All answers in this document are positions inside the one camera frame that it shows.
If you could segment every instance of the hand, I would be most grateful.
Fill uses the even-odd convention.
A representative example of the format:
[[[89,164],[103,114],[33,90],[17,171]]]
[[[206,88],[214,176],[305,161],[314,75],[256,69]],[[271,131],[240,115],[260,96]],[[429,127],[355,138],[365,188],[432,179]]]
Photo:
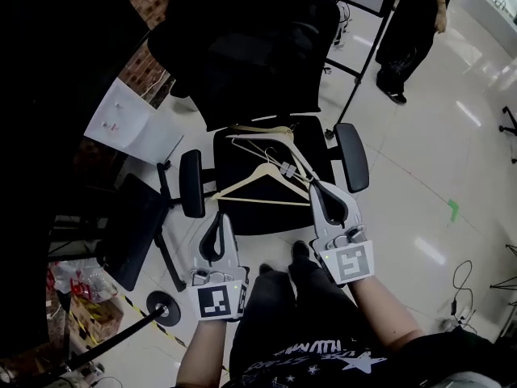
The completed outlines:
[[[435,29],[438,33],[445,32],[447,28],[447,14],[445,8],[439,7],[436,13]]]

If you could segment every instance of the person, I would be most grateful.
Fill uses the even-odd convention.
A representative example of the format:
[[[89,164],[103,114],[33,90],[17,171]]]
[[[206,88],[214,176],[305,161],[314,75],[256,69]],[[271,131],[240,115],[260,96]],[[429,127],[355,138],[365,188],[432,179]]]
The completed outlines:
[[[436,32],[447,27],[450,0],[400,0],[377,50],[377,87],[405,104],[404,82],[426,58]]]
[[[261,265],[233,340],[231,379],[224,387],[449,388],[457,382],[496,388],[515,380],[514,356],[498,354],[489,341],[459,328],[425,336],[374,276],[349,284],[356,306],[309,260],[303,242],[293,245],[292,260],[297,299],[287,273]],[[226,324],[199,322],[176,386],[219,386]]]

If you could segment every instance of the brick wall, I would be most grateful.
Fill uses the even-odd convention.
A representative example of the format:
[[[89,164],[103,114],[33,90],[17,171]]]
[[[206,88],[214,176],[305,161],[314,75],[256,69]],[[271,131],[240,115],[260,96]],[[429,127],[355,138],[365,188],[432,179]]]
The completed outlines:
[[[151,30],[165,19],[169,0],[129,1]],[[155,108],[158,107],[167,91],[161,91],[160,96],[155,97],[155,95],[164,82],[168,82],[167,84],[170,86],[170,79],[168,79],[169,74],[164,73],[164,69],[151,56],[145,42],[124,67],[119,79],[142,96],[161,76],[160,82],[143,97]],[[74,169],[84,183],[97,187],[110,187],[124,160],[124,155],[119,154],[118,151],[84,137],[74,158]]]
[[[150,29],[154,29],[161,21],[165,19],[165,11],[169,0],[129,0],[137,9],[140,16],[145,20]],[[147,49],[147,43],[144,43],[140,49],[133,55],[124,70],[120,73],[119,78],[122,82],[133,89],[137,94],[142,95],[144,92],[162,76],[163,68],[154,60],[151,53]],[[157,84],[145,99],[149,100],[159,89]]]

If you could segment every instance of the chair caster wheel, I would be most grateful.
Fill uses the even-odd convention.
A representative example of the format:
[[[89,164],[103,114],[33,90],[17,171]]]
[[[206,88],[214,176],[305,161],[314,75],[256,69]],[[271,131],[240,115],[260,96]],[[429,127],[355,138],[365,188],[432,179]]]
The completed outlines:
[[[330,140],[334,138],[334,131],[331,131],[330,129],[325,130],[325,138]]]
[[[165,307],[165,312],[162,316],[158,316],[155,320],[164,327],[173,327],[181,319],[181,310],[179,310],[178,303],[171,295],[157,290],[152,292],[147,297],[147,311],[153,312],[160,306]]]

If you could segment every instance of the black pants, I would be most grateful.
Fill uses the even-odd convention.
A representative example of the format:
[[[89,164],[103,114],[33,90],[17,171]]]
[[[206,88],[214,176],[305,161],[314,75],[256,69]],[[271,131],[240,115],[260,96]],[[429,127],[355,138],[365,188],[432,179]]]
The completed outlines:
[[[317,264],[296,257],[289,271],[297,299],[287,273],[271,270],[255,281],[233,340],[232,377],[298,343],[353,338],[363,347],[379,348],[364,316]]]
[[[404,82],[426,58],[435,37],[436,0],[401,0],[380,42],[377,85],[402,93]]]

